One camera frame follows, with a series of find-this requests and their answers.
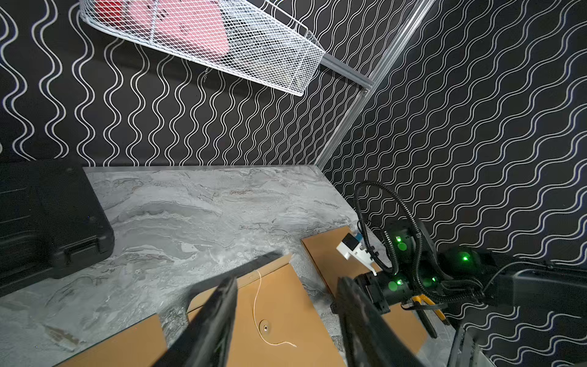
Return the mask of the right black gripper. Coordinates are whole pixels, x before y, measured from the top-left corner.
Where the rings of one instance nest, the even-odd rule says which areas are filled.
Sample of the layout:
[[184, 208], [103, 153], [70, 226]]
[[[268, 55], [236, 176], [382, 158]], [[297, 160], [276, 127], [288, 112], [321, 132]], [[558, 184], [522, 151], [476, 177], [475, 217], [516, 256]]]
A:
[[371, 272], [358, 275], [354, 282], [365, 293], [380, 314], [390, 312], [390, 307], [404, 303], [413, 297], [410, 280], [402, 272], [391, 275], [388, 272]]

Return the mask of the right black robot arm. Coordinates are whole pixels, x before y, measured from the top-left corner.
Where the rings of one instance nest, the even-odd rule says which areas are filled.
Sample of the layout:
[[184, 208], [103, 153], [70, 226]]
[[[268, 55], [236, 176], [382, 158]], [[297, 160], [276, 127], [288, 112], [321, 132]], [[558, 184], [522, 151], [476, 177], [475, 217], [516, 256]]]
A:
[[[389, 265], [380, 260], [365, 231], [365, 214], [360, 191], [377, 188], [399, 207], [403, 219], [376, 231]], [[437, 252], [424, 224], [389, 187], [377, 181], [355, 186], [353, 201], [359, 231], [365, 240], [368, 259], [381, 267], [355, 282], [380, 313], [395, 304], [406, 304], [416, 296], [430, 299], [436, 308], [475, 302], [492, 306], [533, 307], [586, 315], [586, 271], [546, 261], [516, 260], [505, 254], [472, 247]]]

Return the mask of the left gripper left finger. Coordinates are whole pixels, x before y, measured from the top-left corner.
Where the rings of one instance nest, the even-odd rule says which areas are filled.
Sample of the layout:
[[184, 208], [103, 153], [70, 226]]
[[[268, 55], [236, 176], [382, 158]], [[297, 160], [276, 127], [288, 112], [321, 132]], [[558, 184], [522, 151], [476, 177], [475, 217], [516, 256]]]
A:
[[238, 283], [224, 279], [156, 366], [226, 366], [235, 325]]

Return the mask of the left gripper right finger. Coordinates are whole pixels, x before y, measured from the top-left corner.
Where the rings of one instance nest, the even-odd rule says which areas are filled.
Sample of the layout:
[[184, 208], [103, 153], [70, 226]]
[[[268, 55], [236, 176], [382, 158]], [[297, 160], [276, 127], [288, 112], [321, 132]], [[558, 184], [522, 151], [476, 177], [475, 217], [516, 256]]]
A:
[[349, 366], [422, 365], [351, 278], [338, 281], [336, 310]]

